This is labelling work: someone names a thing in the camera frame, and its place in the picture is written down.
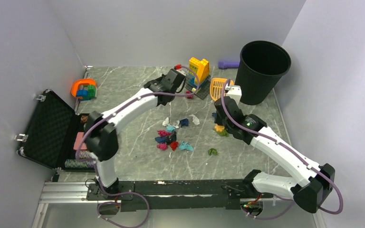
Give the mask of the yellow slotted scoop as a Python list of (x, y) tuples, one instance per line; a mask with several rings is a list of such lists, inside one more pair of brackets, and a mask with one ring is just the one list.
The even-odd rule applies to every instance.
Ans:
[[(211, 98), (213, 101), (216, 102), (221, 97), (223, 85), (226, 81), (227, 81), (226, 78), (213, 78), (211, 80), (210, 95), (211, 95)], [(228, 84), (228, 86), (230, 86), (230, 85), (234, 85), (234, 82), (230, 81), (230, 84)], [(213, 116), (214, 116), (214, 122), (215, 122), (214, 130), (221, 131), (221, 130), (225, 129), (225, 127), (220, 123), (220, 119), (219, 119), (217, 112), (215, 114), (213, 114)]]

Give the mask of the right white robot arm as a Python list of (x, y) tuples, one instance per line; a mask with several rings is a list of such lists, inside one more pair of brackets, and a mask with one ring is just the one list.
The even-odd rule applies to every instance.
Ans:
[(243, 191), (248, 197), (271, 193), (293, 200), (309, 213), (322, 209), (322, 204), (334, 190), (335, 168), (319, 163), (299, 153), (282, 140), (255, 114), (244, 115), (229, 96), (214, 102), (216, 120), (235, 139), (260, 150), (288, 172), (289, 177), (252, 170), (245, 178)]

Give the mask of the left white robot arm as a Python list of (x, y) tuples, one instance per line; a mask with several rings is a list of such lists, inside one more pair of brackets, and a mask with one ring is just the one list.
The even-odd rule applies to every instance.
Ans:
[(81, 142), (91, 152), (90, 159), (100, 184), (98, 192), (103, 198), (110, 200), (118, 191), (114, 160), (119, 149), (119, 133), (140, 115), (180, 96), (177, 90), (184, 80), (185, 75), (172, 68), (167, 74), (145, 83), (136, 94), (118, 106), (88, 115)]

